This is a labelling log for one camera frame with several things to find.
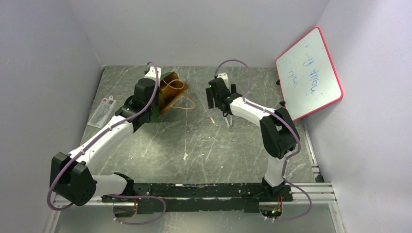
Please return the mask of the metal tongs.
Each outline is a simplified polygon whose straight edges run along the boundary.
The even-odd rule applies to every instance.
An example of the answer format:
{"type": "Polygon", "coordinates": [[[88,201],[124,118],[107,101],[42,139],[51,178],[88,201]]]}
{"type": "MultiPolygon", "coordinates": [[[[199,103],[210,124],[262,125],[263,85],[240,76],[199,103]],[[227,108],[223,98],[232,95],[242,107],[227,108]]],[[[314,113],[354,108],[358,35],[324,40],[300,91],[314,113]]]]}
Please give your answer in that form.
{"type": "Polygon", "coordinates": [[[223,118],[226,122],[228,128],[230,128],[233,124],[233,116],[229,113],[223,113],[223,118]]]}

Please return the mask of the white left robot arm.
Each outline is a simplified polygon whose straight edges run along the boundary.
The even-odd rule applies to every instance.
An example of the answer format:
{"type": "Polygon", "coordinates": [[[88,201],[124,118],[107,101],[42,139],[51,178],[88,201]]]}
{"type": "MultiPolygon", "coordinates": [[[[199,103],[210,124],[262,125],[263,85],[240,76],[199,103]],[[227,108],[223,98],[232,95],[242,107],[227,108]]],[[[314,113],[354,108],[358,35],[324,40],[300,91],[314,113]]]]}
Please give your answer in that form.
{"type": "Polygon", "coordinates": [[[125,138],[150,122],[153,103],[158,100],[161,68],[148,62],[145,75],[135,85],[134,94],[110,121],[88,141],[70,153],[57,153],[51,161],[47,205],[57,211],[72,205],[83,206],[94,197],[116,196],[123,202],[134,197],[131,178],[116,173],[93,175],[96,164],[125,138]]]}

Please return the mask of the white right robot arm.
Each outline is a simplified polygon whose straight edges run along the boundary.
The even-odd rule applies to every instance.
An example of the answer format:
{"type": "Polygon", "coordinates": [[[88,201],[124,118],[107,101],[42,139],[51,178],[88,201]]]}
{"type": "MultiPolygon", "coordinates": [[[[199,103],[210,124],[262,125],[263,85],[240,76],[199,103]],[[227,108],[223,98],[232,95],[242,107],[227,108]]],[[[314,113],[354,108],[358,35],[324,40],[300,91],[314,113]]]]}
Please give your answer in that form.
{"type": "Polygon", "coordinates": [[[269,155],[262,195],[268,201],[275,200],[281,194],[280,188],[287,183],[285,173],[289,159],[301,150],[300,136],[288,110],[251,102],[236,92],[235,85],[227,87],[221,77],[209,81],[206,97],[210,109],[218,108],[224,117],[241,117],[260,128],[263,145],[269,155]]]}

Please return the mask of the green paper bag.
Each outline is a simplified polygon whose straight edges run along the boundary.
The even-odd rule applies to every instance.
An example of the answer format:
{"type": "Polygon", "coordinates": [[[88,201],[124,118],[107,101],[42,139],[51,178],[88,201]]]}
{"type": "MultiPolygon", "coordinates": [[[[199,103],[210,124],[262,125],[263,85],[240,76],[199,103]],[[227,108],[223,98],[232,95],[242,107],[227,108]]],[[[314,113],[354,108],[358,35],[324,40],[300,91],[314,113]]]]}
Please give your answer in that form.
{"type": "Polygon", "coordinates": [[[157,94],[151,104],[151,122],[160,122],[188,90],[189,84],[181,80],[175,71],[162,73],[157,94]]]}

